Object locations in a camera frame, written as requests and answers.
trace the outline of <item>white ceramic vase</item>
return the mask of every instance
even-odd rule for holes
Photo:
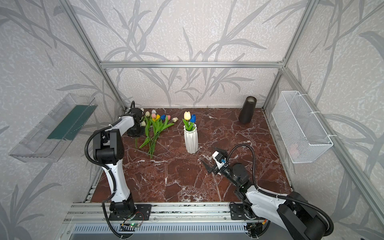
[[[188,153],[196,153],[199,149],[199,141],[197,137],[197,127],[196,124],[194,124],[195,129],[192,131],[187,131],[184,126],[184,141],[185,141],[185,147],[187,149]]]

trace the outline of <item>red marble tabletop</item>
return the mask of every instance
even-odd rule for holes
[[[199,150],[196,154],[189,154],[185,149],[184,124],[181,121],[184,111],[190,111],[197,117]],[[256,179],[260,187],[274,192],[290,193],[287,177],[262,110],[255,109],[249,124],[238,122],[239,112],[239,108],[157,109],[159,115],[169,114],[172,118],[178,117],[179,121],[161,133],[153,159],[147,155],[147,146],[135,149],[134,139],[124,136],[123,169],[134,201],[238,201],[233,193],[235,186],[225,177],[207,174],[199,159],[213,165],[213,147],[230,152],[239,143],[250,144],[255,149]],[[144,139],[138,139],[138,146]],[[252,155],[249,149],[241,147],[235,150],[230,165],[238,162],[246,167],[252,181]],[[110,193],[103,173],[91,201],[101,202]]]

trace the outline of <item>yellow tulip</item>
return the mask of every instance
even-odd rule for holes
[[[190,113],[190,112],[185,112],[185,113],[184,113],[184,119],[187,120],[187,121],[188,121],[189,119],[191,119],[191,113]]]

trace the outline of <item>transparent plastic tray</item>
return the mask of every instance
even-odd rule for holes
[[[23,162],[57,162],[95,111],[93,100],[66,95],[9,155]]]

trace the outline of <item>black vase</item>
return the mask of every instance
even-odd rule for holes
[[[252,120],[253,112],[255,111],[256,107],[256,98],[249,96],[245,99],[243,108],[240,111],[239,114],[239,121],[241,123],[249,123]]]

